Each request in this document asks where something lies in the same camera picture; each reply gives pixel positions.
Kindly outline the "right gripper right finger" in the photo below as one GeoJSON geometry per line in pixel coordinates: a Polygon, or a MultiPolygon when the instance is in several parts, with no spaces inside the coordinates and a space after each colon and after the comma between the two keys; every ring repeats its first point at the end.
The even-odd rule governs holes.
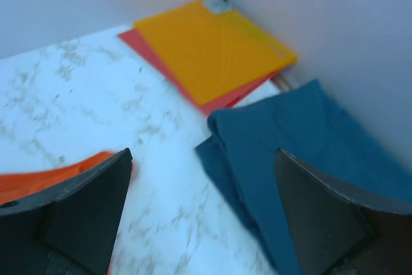
{"type": "Polygon", "coordinates": [[[275,176],[301,274],[411,274],[411,202],[339,180],[282,149],[275,176]]]}

